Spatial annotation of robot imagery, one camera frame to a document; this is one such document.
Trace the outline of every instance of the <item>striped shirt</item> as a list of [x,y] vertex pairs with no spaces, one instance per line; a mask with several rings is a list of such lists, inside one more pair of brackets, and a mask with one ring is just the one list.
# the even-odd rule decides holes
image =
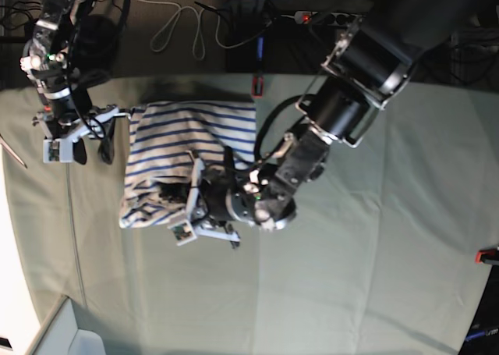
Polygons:
[[209,165],[221,163],[224,146],[236,168],[253,162],[254,103],[224,101],[155,102],[135,108],[130,121],[130,154],[119,214],[122,228],[160,225],[185,204],[161,198],[163,183],[189,183],[195,151]]

